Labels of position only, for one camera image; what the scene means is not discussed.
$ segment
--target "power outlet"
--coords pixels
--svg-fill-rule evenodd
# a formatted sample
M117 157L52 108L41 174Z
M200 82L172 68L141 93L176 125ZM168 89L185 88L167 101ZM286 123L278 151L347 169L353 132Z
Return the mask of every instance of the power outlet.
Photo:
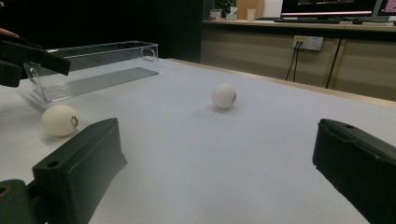
M306 40L306 49L320 50L323 44L323 37L309 36Z
M305 49L307 39L308 39L308 37L305 35L295 35L292 47L295 48L297 45L297 42L300 42L301 44L300 44L299 49Z

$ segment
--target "dark background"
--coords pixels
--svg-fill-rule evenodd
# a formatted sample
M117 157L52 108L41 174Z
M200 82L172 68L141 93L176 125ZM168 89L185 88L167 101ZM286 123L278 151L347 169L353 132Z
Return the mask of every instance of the dark background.
M2 0L0 27L43 49L139 40L199 62L203 0Z

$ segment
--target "ball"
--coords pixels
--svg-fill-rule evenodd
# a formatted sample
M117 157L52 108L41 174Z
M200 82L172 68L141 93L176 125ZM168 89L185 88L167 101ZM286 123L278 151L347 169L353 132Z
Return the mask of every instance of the ball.
M212 101L216 107L228 109L233 106L236 99L236 91L232 85L220 84L212 91Z
M44 111L41 124L49 134L66 136L77 128L78 113L69 105L53 105Z

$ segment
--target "clear plastic box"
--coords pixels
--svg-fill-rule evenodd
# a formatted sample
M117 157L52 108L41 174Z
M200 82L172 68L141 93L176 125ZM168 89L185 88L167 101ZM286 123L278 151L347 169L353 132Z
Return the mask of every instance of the clear plastic box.
M35 92L46 103L159 74L158 44L127 41L48 52L70 60L68 76L39 63L25 63Z

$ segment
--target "computer monitor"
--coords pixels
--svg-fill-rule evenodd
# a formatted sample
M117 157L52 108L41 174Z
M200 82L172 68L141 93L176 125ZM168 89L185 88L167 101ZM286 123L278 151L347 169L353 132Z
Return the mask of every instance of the computer monitor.
M280 16L286 17L370 17L376 0L283 0Z
M396 16L396 0L383 0L378 16Z

